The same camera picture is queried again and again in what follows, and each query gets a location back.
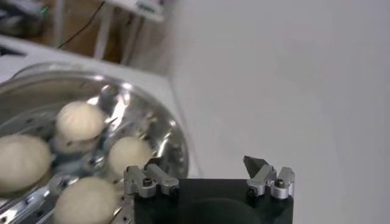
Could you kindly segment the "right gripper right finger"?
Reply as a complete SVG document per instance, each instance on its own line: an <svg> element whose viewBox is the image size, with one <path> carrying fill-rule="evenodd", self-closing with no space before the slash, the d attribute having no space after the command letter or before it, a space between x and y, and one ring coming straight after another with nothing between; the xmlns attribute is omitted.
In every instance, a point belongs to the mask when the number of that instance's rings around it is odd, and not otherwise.
<svg viewBox="0 0 390 224"><path fill-rule="evenodd" d="M271 196L284 200L294 196L295 173L290 167L282 167L279 173L264 159L244 156L244 165L250 176L246 181L248 196L257 198L270 189Z"/></svg>

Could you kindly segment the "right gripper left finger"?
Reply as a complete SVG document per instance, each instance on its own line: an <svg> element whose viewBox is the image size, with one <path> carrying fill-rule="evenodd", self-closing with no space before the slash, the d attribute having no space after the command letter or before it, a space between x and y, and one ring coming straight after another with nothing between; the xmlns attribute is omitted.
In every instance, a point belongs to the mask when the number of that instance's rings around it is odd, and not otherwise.
<svg viewBox="0 0 390 224"><path fill-rule="evenodd" d="M179 180L169 176L161 167L161 158L152 158L140 169L128 166L124 171L124 194L141 198L156 196L157 190L170 198L180 194Z"/></svg>

